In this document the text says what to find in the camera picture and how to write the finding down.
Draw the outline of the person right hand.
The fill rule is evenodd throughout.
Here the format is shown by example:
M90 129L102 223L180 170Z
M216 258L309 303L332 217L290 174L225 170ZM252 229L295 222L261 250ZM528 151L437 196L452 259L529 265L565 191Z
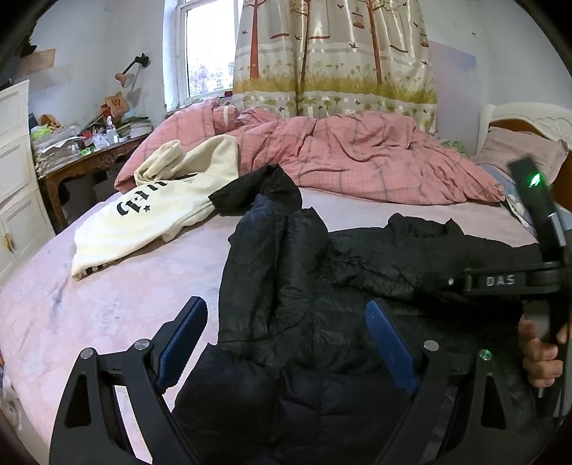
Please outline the person right hand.
M527 371L529 383L535 388L546 388L562 376L563 362L558 350L568 340L568 325L557 333L557 343L551 344L538 337L533 320L521 317L518 325L519 345L523 352L523 369Z

